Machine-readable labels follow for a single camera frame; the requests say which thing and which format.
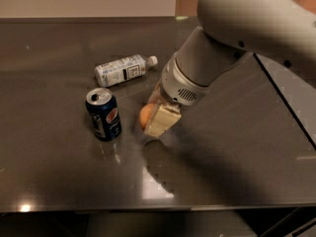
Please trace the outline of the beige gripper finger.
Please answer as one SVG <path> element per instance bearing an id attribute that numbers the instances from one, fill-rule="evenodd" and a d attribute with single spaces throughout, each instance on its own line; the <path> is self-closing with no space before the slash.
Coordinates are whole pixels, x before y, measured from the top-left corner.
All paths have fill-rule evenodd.
<path id="1" fill-rule="evenodd" d="M 180 118 L 181 112 L 178 105 L 169 103 L 155 104 L 151 118 L 149 119 L 144 133 L 152 137 L 159 137 L 171 128 Z"/>
<path id="2" fill-rule="evenodd" d="M 161 96 L 161 83 L 158 82 L 155 88 L 153 89 L 151 95 L 149 96 L 147 103 L 157 104 L 157 103 L 162 103 L 162 102 L 163 102 L 163 98 Z"/>

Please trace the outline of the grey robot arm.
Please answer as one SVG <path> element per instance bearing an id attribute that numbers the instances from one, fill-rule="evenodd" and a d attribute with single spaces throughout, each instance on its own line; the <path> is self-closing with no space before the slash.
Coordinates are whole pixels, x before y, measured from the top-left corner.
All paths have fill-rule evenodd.
<path id="1" fill-rule="evenodd" d="M 198 26 L 164 66 L 142 110 L 145 134 L 159 137 L 196 105 L 210 84 L 252 53 L 315 85 L 315 15 L 292 0 L 198 0 Z"/>

